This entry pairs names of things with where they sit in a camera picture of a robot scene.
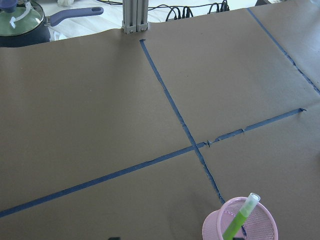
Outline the green marker pen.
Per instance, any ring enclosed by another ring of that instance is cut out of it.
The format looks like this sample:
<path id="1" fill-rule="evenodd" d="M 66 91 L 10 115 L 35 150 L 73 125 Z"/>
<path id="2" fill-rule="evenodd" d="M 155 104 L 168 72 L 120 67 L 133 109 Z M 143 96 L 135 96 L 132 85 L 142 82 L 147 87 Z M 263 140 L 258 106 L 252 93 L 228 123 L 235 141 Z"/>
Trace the green marker pen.
<path id="1" fill-rule="evenodd" d="M 249 194 L 244 204 L 223 233 L 222 237 L 224 240 L 232 240 L 236 236 L 260 199 L 261 197 L 256 193 L 251 192 Z"/>

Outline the pink mesh pen holder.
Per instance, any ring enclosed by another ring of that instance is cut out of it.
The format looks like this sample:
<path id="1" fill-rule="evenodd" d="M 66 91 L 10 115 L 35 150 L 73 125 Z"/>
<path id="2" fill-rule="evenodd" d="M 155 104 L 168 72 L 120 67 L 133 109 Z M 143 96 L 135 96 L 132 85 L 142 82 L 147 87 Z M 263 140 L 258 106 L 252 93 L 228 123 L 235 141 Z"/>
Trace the pink mesh pen holder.
<path id="1" fill-rule="evenodd" d="M 210 213 L 203 222 L 204 240 L 277 240 L 278 229 L 271 213 L 259 202 L 245 207 L 250 199 L 235 197 Z"/>

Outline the dark pot with glass lid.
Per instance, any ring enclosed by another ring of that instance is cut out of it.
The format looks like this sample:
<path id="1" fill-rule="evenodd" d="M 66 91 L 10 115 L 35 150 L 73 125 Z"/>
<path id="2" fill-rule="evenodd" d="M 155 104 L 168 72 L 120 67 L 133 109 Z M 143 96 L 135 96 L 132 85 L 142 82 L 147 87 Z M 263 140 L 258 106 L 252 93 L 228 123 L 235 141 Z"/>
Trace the dark pot with glass lid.
<path id="1" fill-rule="evenodd" d="M 34 0 L 2 0 L 0 2 L 0 46 L 17 48 L 50 41 L 49 27 L 65 19 L 98 16 L 102 7 L 86 7 L 61 10 L 46 16 L 40 4 Z"/>

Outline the aluminium frame post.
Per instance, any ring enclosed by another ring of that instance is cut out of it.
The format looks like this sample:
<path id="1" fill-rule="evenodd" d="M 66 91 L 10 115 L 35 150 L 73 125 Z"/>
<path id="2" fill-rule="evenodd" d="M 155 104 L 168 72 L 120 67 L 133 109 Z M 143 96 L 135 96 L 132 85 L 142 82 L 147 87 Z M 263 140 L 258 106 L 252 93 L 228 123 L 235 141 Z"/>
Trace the aluminium frame post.
<path id="1" fill-rule="evenodd" d="M 122 28 L 125 34 L 144 32 L 148 29 L 148 0 L 122 1 Z"/>

